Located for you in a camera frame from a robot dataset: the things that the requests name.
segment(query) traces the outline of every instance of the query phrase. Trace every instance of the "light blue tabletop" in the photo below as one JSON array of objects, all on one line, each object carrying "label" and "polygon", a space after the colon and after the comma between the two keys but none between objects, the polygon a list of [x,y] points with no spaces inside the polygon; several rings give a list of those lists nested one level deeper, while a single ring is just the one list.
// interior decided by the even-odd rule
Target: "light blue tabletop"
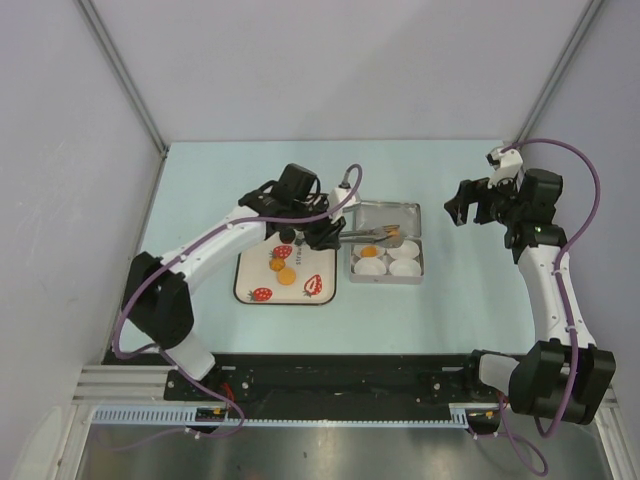
[{"label": "light blue tabletop", "polygon": [[[316,172],[328,191],[345,168],[364,169],[362,199],[422,207],[425,279],[419,286],[354,284],[339,252],[337,294],[325,306],[244,305],[233,295],[236,259],[193,298],[195,331],[213,352],[524,353],[534,342],[524,280],[497,224],[455,227],[443,209],[464,179],[491,174],[498,141],[174,143],[142,249],[161,255],[217,223],[246,192],[288,163]],[[133,325],[122,344],[148,338]]]}]

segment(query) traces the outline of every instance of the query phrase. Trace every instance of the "orange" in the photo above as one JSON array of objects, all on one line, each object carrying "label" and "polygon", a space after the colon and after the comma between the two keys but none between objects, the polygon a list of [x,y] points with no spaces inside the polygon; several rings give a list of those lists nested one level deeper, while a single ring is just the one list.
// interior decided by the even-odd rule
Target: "orange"
[{"label": "orange", "polygon": [[285,267],[278,272],[278,282],[282,285],[291,285],[296,281],[296,271],[293,268]]},{"label": "orange", "polygon": [[269,261],[269,268],[274,272],[279,272],[286,266],[287,263],[284,261],[284,258],[274,257]]},{"label": "orange", "polygon": [[375,257],[376,255],[378,255],[378,249],[376,247],[374,247],[373,245],[369,245],[368,247],[364,247],[360,251],[360,256],[362,258]]}]

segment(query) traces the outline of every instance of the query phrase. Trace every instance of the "white wall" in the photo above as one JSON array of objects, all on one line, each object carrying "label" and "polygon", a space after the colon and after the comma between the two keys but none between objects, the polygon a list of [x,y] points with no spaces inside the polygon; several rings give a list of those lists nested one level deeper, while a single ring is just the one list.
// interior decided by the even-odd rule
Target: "white wall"
[{"label": "white wall", "polygon": [[159,158],[71,0],[0,8],[0,478],[114,317]]},{"label": "white wall", "polygon": [[[589,329],[616,355],[614,388],[640,439],[640,2],[608,2],[568,77],[533,136],[576,145],[595,163],[602,203],[572,254],[573,281]],[[531,147],[527,164],[564,175],[558,223],[573,234],[593,199],[578,158],[554,147]]]},{"label": "white wall", "polygon": [[513,138],[588,0],[97,0],[167,141]]}]

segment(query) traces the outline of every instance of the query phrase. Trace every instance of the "strawberry print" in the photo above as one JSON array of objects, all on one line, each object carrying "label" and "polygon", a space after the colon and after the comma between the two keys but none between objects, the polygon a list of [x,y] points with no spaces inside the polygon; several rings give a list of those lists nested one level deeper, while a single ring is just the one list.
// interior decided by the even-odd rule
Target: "strawberry print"
[{"label": "strawberry print", "polygon": [[293,253],[293,247],[291,245],[280,245],[273,249],[271,252],[271,258],[285,259]]},{"label": "strawberry print", "polygon": [[311,277],[304,284],[304,295],[306,297],[311,297],[313,295],[317,295],[322,291],[322,277],[318,274]]},{"label": "strawberry print", "polygon": [[272,295],[273,292],[270,288],[256,288],[254,291],[249,292],[249,300],[252,302],[266,302]]}]

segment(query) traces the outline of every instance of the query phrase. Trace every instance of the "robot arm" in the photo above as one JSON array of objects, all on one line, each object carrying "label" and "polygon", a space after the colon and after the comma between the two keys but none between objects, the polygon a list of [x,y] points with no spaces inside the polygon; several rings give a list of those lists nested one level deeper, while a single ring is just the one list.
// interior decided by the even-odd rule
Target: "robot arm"
[{"label": "robot arm", "polygon": [[[123,306],[151,275],[166,271],[135,301],[128,319],[190,377],[202,379],[215,359],[192,331],[195,290],[227,260],[274,234],[291,243],[297,230],[314,250],[340,248],[339,234],[346,224],[342,212],[357,202],[346,177],[324,195],[313,172],[290,164],[278,181],[244,195],[221,222],[193,241],[161,257],[139,254],[131,264]],[[318,188],[310,195],[314,184]],[[329,210],[331,215],[323,215]]]},{"label": "robot arm", "polygon": [[[490,178],[460,183],[445,210],[456,225],[467,221],[469,205],[478,204],[474,222],[497,221],[507,227],[505,247],[513,254],[531,301],[536,344],[522,359],[475,351],[476,381],[508,395],[514,412],[553,418],[567,384],[571,340],[567,318],[555,278],[554,261],[567,243],[562,228],[552,223],[555,203],[562,193],[562,177],[529,169],[522,181],[522,157],[516,150],[493,150],[487,155],[495,169]],[[578,372],[564,421],[591,422],[615,372],[611,352],[598,350],[587,330],[569,272],[569,255],[560,263],[563,283],[575,319]]]}]

